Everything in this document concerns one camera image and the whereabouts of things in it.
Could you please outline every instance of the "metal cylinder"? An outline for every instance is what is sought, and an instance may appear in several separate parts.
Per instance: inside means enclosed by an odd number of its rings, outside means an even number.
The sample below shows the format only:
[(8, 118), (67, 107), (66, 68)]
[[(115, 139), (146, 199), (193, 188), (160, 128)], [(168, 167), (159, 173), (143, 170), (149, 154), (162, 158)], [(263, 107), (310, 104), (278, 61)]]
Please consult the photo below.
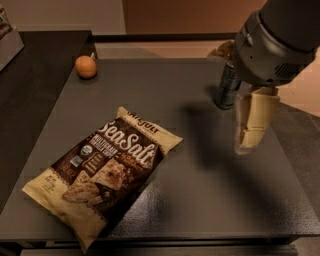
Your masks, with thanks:
[(215, 95), (215, 104), (222, 109), (232, 108), (240, 84), (241, 80), (237, 76), (233, 65), (227, 62), (224, 66), (220, 85)]

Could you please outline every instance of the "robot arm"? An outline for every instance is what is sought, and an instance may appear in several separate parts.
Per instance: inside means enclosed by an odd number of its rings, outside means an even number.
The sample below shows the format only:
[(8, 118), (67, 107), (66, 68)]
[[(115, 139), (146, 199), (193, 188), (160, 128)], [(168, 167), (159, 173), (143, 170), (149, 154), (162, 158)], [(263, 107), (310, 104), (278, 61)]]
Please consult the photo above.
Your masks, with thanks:
[(292, 81), (315, 59), (320, 44), (319, 0), (269, 0), (235, 38), (233, 65), (252, 85)]

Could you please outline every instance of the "wall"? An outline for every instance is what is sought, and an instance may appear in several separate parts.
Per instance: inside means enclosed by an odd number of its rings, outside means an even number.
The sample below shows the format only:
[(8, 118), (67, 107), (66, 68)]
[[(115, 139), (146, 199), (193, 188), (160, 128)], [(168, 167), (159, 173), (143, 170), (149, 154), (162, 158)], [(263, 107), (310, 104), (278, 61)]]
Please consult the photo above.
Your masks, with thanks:
[(91, 30), (94, 34), (125, 34), (121, 0), (1, 0), (19, 31)]
[(1, 0), (20, 31), (90, 29), (93, 34), (238, 32), (264, 0)]

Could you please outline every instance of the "table surface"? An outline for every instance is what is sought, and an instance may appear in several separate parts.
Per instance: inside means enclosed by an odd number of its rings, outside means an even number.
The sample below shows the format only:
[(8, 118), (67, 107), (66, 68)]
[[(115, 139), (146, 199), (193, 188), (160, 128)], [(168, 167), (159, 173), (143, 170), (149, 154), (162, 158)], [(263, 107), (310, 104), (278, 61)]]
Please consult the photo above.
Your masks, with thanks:
[(92, 50), (90, 31), (20, 36), (24, 49), (0, 72), (0, 214), (75, 58)]
[(92, 80), (79, 79), (73, 70), (0, 215), (0, 240), (75, 239), (21, 188), (113, 120), (119, 106), (184, 141), (100, 239), (319, 235), (319, 219), (273, 129), (251, 154), (234, 153), (234, 113), (212, 103), (223, 64), (205, 59), (99, 60)]

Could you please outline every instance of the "sea salt chips bag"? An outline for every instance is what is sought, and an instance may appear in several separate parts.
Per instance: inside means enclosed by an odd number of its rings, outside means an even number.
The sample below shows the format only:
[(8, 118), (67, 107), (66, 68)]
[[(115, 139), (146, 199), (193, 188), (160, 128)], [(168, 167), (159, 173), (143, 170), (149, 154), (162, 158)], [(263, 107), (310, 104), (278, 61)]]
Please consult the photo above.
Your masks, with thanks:
[(182, 138), (120, 107), (117, 118), (28, 182), (23, 191), (69, 225), (87, 251)]

